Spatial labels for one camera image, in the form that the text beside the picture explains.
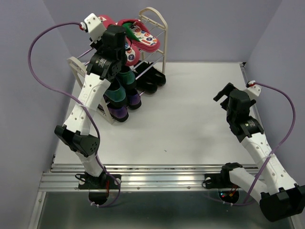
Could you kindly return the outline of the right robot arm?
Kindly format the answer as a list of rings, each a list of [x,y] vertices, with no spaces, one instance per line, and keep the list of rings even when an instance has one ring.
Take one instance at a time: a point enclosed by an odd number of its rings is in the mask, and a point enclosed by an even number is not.
[[[238,163],[227,163],[221,172],[211,179],[217,188],[239,187],[258,204],[262,214],[270,222],[298,215],[305,208],[305,187],[286,172],[275,151],[271,148],[259,121],[250,116],[250,108],[256,103],[262,85],[251,81],[245,90],[228,83],[215,97],[226,99],[220,106],[226,111],[226,121],[239,143],[247,150],[259,171],[249,174]]]

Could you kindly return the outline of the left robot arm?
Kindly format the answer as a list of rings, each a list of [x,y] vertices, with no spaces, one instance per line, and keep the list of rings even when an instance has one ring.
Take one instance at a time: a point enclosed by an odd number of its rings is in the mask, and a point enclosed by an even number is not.
[[[90,134],[96,126],[96,114],[103,95],[126,63],[125,28],[110,25],[102,35],[101,45],[91,57],[81,92],[71,114],[62,126],[55,128],[56,136],[75,152],[90,177],[90,183],[101,188],[106,183],[105,168],[98,159],[100,136]]]

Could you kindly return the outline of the pink sandal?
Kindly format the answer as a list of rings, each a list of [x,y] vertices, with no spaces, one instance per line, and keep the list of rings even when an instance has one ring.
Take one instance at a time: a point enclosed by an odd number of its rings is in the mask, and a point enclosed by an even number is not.
[[[100,21],[103,23],[105,28],[108,28],[110,25],[118,25],[113,19],[111,19],[107,15],[98,16]],[[140,51],[139,49],[130,41],[130,39],[126,36],[125,38],[125,55],[127,58],[126,66],[134,66],[140,59]]]
[[[138,49],[145,52],[155,52],[160,48],[158,38],[153,36],[140,20],[123,19],[118,21],[117,25],[125,28],[127,38]]]

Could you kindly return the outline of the purple loafer one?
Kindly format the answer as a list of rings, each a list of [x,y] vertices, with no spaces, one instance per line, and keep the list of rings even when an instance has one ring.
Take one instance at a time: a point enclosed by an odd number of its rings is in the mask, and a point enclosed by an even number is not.
[[[118,122],[125,122],[129,117],[127,111],[127,98],[125,97],[121,102],[114,102],[105,95],[103,97],[111,117]]]
[[[127,102],[130,109],[136,110],[141,107],[141,96],[138,91],[133,88],[130,90],[126,90]]]

